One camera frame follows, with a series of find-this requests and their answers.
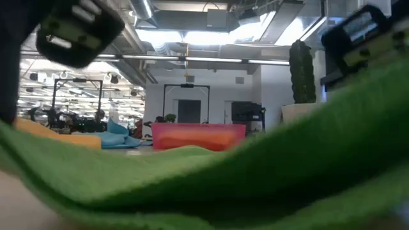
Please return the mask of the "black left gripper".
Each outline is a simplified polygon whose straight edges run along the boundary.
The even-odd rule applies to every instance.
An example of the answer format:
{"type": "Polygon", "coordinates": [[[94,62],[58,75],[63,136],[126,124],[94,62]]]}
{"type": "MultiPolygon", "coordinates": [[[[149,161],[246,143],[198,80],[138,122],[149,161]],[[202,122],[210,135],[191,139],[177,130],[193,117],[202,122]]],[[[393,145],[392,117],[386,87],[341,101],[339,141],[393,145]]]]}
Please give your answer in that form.
{"type": "MultiPolygon", "coordinates": [[[[37,51],[74,68],[88,66],[122,32],[119,13],[101,0],[0,0],[0,51],[17,56],[36,32],[37,51]]],[[[16,118],[19,69],[0,73],[0,120],[16,118]]]]}

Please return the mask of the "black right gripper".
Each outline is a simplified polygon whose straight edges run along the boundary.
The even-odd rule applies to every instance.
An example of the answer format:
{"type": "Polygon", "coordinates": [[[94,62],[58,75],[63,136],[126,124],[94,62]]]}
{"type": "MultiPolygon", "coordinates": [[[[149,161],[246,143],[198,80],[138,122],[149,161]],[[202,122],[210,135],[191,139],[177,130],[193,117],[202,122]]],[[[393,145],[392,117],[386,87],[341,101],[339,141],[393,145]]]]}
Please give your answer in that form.
{"type": "Polygon", "coordinates": [[[342,84],[357,72],[398,55],[409,55],[409,0],[397,0],[390,16],[366,4],[328,30],[321,43],[334,66],[321,79],[324,87],[342,84]]]}

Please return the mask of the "pink plastic basket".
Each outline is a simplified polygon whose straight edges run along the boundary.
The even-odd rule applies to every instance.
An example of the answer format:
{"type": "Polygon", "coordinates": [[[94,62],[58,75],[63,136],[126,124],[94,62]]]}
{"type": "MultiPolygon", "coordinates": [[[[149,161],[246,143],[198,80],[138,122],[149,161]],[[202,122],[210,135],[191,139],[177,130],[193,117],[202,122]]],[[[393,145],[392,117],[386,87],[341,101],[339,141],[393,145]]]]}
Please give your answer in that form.
{"type": "Polygon", "coordinates": [[[161,133],[171,132],[171,131],[180,131],[180,130],[188,130],[188,131],[193,131],[193,132],[203,132],[203,131],[234,132],[236,136],[236,141],[237,141],[236,145],[240,144],[245,139],[245,125],[199,124],[199,123],[154,123],[152,124],[151,130],[152,130],[152,141],[155,139],[156,136],[158,136],[161,133]]]}

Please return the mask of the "green microfiber towel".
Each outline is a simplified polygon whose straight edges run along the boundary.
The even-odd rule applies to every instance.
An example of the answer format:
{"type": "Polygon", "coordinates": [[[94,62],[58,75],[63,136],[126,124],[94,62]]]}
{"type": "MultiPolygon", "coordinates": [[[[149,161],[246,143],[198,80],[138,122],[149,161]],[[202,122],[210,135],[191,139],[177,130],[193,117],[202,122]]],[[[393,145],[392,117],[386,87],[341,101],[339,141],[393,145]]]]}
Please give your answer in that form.
{"type": "Polygon", "coordinates": [[[0,122],[0,169],[86,226],[135,230],[364,230],[409,201],[409,56],[226,152],[131,157],[0,122]]]}

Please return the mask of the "orange microfiber towel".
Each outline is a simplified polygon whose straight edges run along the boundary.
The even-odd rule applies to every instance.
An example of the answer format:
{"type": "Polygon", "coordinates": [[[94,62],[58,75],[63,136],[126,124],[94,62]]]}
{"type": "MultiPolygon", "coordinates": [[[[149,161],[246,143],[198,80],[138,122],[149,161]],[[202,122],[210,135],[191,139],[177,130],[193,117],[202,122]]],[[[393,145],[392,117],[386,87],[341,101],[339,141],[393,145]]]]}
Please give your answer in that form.
{"type": "Polygon", "coordinates": [[[58,134],[47,127],[28,119],[17,118],[14,121],[14,126],[20,131],[33,134],[38,137],[46,137],[71,144],[85,146],[92,149],[101,149],[101,138],[96,135],[72,135],[72,134],[58,134]]]}

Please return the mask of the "blue microfiber towel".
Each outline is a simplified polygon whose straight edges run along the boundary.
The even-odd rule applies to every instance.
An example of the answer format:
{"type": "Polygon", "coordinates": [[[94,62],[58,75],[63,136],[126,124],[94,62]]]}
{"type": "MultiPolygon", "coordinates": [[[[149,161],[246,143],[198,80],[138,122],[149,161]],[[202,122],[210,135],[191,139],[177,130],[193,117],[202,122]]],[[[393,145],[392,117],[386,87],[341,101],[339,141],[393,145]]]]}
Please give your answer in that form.
{"type": "Polygon", "coordinates": [[[73,132],[72,135],[92,135],[100,138],[102,149],[128,149],[140,146],[152,146],[152,141],[129,136],[128,130],[109,118],[104,132],[73,132]]]}

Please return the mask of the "green cactus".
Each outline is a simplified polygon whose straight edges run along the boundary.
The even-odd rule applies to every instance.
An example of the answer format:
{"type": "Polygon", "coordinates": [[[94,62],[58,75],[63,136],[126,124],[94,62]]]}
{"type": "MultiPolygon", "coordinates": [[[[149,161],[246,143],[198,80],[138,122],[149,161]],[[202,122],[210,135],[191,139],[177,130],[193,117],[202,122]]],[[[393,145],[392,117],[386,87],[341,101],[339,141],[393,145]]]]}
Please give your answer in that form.
{"type": "Polygon", "coordinates": [[[311,48],[301,40],[296,40],[289,50],[289,69],[293,99],[296,104],[316,102],[313,57],[311,48]]]}

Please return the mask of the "person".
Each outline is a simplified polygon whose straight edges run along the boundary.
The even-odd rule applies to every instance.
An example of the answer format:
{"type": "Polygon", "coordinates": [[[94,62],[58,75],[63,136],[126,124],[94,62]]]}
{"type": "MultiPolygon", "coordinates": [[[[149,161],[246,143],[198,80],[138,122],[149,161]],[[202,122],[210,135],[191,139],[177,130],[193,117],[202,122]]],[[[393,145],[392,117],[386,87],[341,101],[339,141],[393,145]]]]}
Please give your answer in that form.
{"type": "Polygon", "coordinates": [[[104,132],[107,130],[107,123],[103,121],[105,118],[105,112],[99,109],[95,113],[95,131],[104,132]]]}

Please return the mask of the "black cabinet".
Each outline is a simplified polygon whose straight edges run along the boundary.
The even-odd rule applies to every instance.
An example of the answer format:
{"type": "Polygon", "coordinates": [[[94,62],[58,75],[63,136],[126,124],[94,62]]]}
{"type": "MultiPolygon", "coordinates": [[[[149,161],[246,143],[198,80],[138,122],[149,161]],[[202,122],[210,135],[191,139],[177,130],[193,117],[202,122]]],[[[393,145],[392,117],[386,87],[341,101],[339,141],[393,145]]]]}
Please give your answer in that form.
{"type": "Polygon", "coordinates": [[[246,132],[265,131],[265,112],[266,109],[260,103],[231,103],[231,120],[233,124],[245,125],[246,132]]]}

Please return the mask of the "long ceiling light strip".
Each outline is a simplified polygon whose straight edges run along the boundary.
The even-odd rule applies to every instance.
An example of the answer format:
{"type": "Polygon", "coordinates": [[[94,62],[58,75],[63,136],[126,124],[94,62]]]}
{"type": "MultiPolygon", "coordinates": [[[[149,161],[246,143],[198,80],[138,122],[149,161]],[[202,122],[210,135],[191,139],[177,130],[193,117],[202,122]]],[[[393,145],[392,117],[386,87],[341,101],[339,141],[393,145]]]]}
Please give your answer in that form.
{"type": "Polygon", "coordinates": [[[209,62],[209,63],[236,63],[249,65],[277,65],[289,66],[289,61],[279,61],[272,59],[237,59],[220,57],[191,57],[191,56],[148,56],[148,55],[121,55],[121,54],[100,54],[97,59],[138,59],[149,61],[181,61],[181,62],[209,62]]]}

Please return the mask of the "dark door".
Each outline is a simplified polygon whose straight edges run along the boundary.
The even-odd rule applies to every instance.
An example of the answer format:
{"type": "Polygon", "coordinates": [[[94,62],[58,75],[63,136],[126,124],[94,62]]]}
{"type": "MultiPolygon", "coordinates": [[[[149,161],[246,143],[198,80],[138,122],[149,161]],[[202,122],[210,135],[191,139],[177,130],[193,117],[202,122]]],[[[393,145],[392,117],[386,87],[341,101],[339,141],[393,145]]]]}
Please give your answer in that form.
{"type": "Polygon", "coordinates": [[[201,101],[179,100],[177,118],[179,123],[199,123],[201,119],[201,101]]]}

